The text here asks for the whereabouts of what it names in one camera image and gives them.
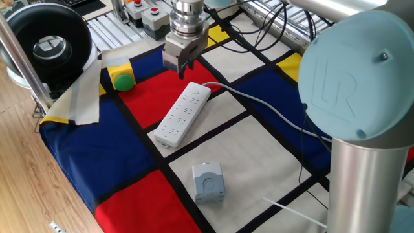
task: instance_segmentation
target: white cable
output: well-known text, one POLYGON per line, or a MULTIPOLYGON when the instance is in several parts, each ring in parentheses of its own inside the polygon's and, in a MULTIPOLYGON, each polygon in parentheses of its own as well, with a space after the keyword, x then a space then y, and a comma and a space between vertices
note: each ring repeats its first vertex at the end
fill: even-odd
POLYGON ((318 222, 317 220, 315 220, 315 219, 313 219, 313 218, 310 218, 310 217, 308 217, 308 216, 306 216, 306 215, 304 215, 304 214, 301 214, 301 213, 299 213, 299 212, 298 212, 298 211, 296 211, 296 210, 293 210, 293 209, 291 209, 291 208, 289 208, 289 207, 285 207, 285 206, 283 206, 283 205, 281 205, 281 204, 279 204, 279 203, 276 203, 276 202, 274 202, 274 201, 271 201, 271 200, 267 199, 266 197, 264 197, 263 199, 264 199, 264 200, 266 200, 266 201, 268 201, 268 202, 270 202, 270 203, 273 203, 273 205, 277 205, 277 206, 278 206, 278 207, 280 207, 280 208, 284 208, 285 210, 288 210, 288 211, 290 211, 290 212, 292 212, 292 213, 294 213, 294 214, 297 214, 297 215, 299 215, 299 216, 301 216, 301 217, 304 217, 305 219, 308 219, 309 221, 311 221, 311 222, 313 222, 313 223, 316 223, 316 224, 318 224, 319 226, 321 226, 321 227, 323 227, 323 228, 328 229, 328 226, 327 226, 327 225, 325 225, 325 224, 323 224, 323 223, 320 223, 320 222, 318 222))
MULTIPOLYGON (((273 112, 275 112, 280 118, 282 118, 286 123, 288 123, 293 128, 295 128, 295 129, 297 129, 299 131, 302 131, 303 130, 303 132, 306 133, 307 135, 310 135, 310 136, 313 136, 313 137, 318 138, 318 136, 316 134, 311 133, 311 132, 309 132, 307 130, 304 130, 304 129, 298 127, 297 125, 293 124, 290 120, 288 120, 286 117, 284 117, 278 110, 276 110, 274 107, 272 107, 270 104, 264 102, 263 100, 260 100, 260 99, 258 99, 256 97, 253 97, 253 96, 250 96, 248 94, 241 93, 240 91, 237 91, 237 90, 235 90, 235 89, 233 89, 233 88, 231 88, 231 87, 229 87, 229 86, 227 86, 225 84, 221 84, 221 83, 217 83, 217 82, 208 82, 208 83, 204 83, 203 84, 203 86, 207 86, 207 85, 219 85, 221 87, 224 87, 224 88, 228 89, 229 91, 233 91, 236 94, 240 94, 241 96, 244 96, 244 97, 249 98, 251 100, 255 100, 255 101, 259 102, 259 103, 262 103, 262 104, 266 105, 268 108, 270 108, 271 110, 273 110, 273 112)), ((325 140, 325 141, 327 141, 327 142, 332 143, 332 140, 331 139, 327 139, 325 137, 322 137, 322 139, 325 140)))

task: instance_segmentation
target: power outlet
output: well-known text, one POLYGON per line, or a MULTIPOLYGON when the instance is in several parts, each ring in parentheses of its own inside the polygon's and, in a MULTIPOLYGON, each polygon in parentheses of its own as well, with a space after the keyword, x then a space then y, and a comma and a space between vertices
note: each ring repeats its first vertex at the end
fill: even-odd
POLYGON ((208 87, 190 82, 154 131, 162 146, 177 147, 210 97, 208 87))

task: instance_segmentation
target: red button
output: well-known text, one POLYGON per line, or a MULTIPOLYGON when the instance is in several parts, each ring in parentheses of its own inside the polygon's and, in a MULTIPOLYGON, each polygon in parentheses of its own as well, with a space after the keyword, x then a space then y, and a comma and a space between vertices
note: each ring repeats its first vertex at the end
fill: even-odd
POLYGON ((153 8, 151 8, 151 14, 153 14, 153 15, 157 15, 159 12, 160 12, 160 11, 158 10, 158 8, 157 8, 157 7, 153 7, 153 8))
POLYGON ((141 6, 141 0, 134 0, 134 5, 135 6, 141 6))

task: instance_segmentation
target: ur logo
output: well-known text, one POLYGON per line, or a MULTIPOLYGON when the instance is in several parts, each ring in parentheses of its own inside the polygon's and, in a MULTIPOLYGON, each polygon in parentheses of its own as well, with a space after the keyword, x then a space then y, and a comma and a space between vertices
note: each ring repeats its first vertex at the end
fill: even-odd
POLYGON ((316 60, 312 104, 342 120, 352 122, 355 113, 349 100, 356 91, 356 80, 348 72, 333 68, 330 69, 327 60, 316 60))

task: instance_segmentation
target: table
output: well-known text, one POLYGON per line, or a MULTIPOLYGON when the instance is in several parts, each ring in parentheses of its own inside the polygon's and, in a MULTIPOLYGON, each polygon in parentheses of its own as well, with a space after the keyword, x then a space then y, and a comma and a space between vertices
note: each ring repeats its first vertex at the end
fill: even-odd
MULTIPOLYGON (((257 29, 240 12, 232 24, 242 31, 257 29)), ((242 49, 220 26, 210 29, 210 35, 242 49)), ((253 43, 256 36, 245 38, 253 43)), ((41 125, 46 146, 103 231, 325 232, 262 200, 267 197, 327 222, 326 209, 307 190, 328 205, 329 152, 307 135, 302 146, 301 133, 265 106, 212 87, 209 101, 177 149, 165 149, 153 137, 189 82, 230 85, 302 126, 297 85, 301 56, 282 43, 262 54, 235 55, 209 41, 194 71, 186 71, 180 80, 163 68, 162 45, 151 40, 103 51, 103 63, 127 54, 137 84, 119 93, 102 69, 98 124, 41 125), (193 201, 191 167, 204 162, 221 163, 226 186, 222 204, 197 206, 193 201)), ((267 35, 263 47, 274 40, 267 35)))

